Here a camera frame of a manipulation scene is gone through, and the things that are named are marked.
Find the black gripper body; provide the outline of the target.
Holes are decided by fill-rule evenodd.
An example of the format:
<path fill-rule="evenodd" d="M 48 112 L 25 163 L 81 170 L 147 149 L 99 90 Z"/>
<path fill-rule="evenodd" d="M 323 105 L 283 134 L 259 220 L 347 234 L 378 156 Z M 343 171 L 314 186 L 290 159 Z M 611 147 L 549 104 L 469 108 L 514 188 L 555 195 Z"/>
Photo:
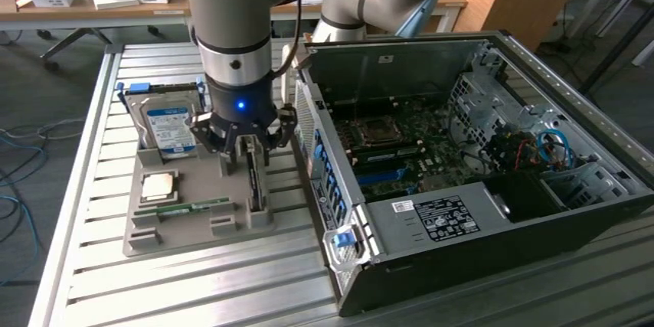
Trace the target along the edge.
<path fill-rule="evenodd" d="M 276 119 L 272 80 L 264 77 L 246 86 L 231 86 L 207 78 L 212 112 L 231 123 L 271 125 Z"/>

